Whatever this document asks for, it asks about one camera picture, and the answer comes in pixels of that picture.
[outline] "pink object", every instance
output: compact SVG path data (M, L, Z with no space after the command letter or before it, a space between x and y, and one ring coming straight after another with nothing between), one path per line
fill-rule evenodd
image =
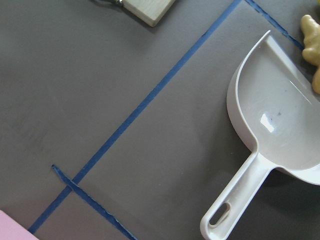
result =
M0 210L0 240L38 240L38 238Z

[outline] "blue tape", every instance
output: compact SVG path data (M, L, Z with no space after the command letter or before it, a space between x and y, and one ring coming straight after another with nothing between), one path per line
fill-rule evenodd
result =
M93 168L93 166L101 159L101 157L109 150L109 148L117 141L124 131L133 123L133 121L142 113L142 111L151 103L151 101L159 94L159 92L170 82L177 72L186 64L186 62L195 54L195 52L205 43L212 33L223 23L230 13L238 6L242 0L234 0L228 8L220 15L220 17L210 26L210 28L197 40L197 42L183 55L183 57L173 66L173 68L164 76L164 78L155 86L155 88L146 96L146 98L138 105L138 107L129 115L129 117L119 126L119 128L111 135L111 137L101 146L101 148L93 155L93 157L85 164L85 166L72 179L78 184L85 175ZM44 210L37 220L28 229L34 234L47 218L55 211L55 209L63 202L63 200L71 193L71 189L66 187L58 197Z
M273 19L265 10L263 10L258 4L256 4L253 0L245 0L251 7L253 7L258 13L262 14L262 16L271 23L277 30L279 30L285 37L287 37L290 41L293 42L301 51L304 49L304 46L294 39L288 32L285 30L275 19Z
M57 166L52 165L52 168L66 185L68 185L80 198L82 198L87 204L89 204L94 210L96 210L116 229L123 233L123 235L125 235L130 240L137 240L137 238L131 232L129 232L111 213L109 213L101 204L94 200L90 195L88 195L82 188L75 184L70 178L68 178Z

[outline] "ginger root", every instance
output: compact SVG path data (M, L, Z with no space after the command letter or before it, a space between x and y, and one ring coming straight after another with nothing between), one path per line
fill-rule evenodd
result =
M312 79L312 88L320 94L320 25L310 15L304 15L300 25L304 34L302 57L308 63L317 66Z

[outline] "blue tape strip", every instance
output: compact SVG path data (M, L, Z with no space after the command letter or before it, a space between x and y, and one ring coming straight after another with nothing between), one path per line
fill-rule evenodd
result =
M223 23L230 13L238 6L242 0L234 0L221 16L210 26L210 28L198 39L198 41L183 55L183 57L174 65L174 67L164 76L164 78L155 86L155 88L146 96L139 106L130 114L130 116L119 126L111 137L101 146L93 155L87 164L78 172L72 181L78 184L101 157L109 150L123 132L132 124L132 122L141 114L149 103L158 95L158 93L170 82L177 72L186 64L186 62L195 54L195 52L205 43L212 33ZM63 200L71 193L71 189L66 187L58 197L44 210L38 219L28 229L34 234Z
M116 229L123 233L123 235L125 235L130 240L137 240L137 238L131 232L129 232L111 213L109 213L90 195L88 195L82 188L80 188L77 184L70 180L70 178L68 178L56 165L52 165L52 168L66 185L68 185L80 198L82 198L87 204L89 204L94 210L96 210Z
M304 49L304 46L294 39L288 32L285 30L275 19L273 19L265 10L263 10L258 4L253 0L245 0L251 7L253 7L258 13L271 23L277 30L279 30L284 36L286 36L290 41L293 42L301 51Z

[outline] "handle hole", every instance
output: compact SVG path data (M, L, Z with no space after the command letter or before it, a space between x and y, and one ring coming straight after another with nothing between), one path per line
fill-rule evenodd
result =
M209 223L212 228L217 227L229 214L231 205L228 202L223 203L211 217Z

